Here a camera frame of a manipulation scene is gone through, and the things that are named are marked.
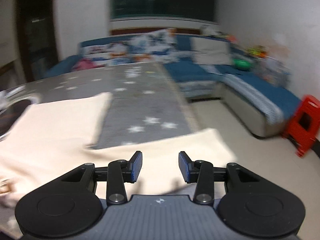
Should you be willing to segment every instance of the door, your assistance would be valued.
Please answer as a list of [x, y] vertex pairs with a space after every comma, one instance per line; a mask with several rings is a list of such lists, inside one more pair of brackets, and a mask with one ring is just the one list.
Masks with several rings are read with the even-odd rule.
[[26, 80], [41, 79], [58, 63], [52, 0], [17, 0], [16, 19]]

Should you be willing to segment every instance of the beige tile floor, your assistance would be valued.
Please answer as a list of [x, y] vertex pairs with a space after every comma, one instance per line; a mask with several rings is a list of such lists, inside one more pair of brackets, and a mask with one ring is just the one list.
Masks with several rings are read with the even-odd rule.
[[306, 207], [306, 217], [298, 236], [320, 239], [320, 159], [309, 151], [304, 158], [281, 137], [258, 140], [253, 137], [219, 101], [192, 103], [201, 128], [216, 128], [247, 169], [297, 195]]

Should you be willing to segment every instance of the red stool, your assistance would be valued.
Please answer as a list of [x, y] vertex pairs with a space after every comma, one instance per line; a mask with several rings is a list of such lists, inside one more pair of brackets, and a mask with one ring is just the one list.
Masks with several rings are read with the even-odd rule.
[[292, 136], [299, 144], [296, 154], [303, 157], [315, 143], [319, 127], [320, 101], [311, 95], [306, 95], [289, 121], [282, 137]]

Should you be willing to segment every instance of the sofa armrest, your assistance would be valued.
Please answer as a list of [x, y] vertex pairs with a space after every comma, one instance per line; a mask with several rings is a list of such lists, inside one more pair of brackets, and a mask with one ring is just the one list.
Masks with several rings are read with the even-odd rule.
[[60, 61], [57, 65], [50, 68], [45, 74], [44, 78], [59, 76], [69, 73], [72, 67], [81, 59], [79, 55], [72, 55]]

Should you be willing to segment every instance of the black circular motor housing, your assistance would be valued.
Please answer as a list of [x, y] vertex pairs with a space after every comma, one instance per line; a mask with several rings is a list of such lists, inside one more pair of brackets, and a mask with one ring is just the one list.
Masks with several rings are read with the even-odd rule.
[[230, 192], [219, 202], [218, 215], [241, 234], [277, 238], [299, 231], [305, 208], [298, 197], [285, 190], [269, 194]]
[[61, 194], [39, 189], [25, 195], [16, 206], [15, 216], [23, 234], [41, 238], [75, 235], [92, 226], [102, 214], [99, 198], [86, 189], [71, 192], [60, 188]]

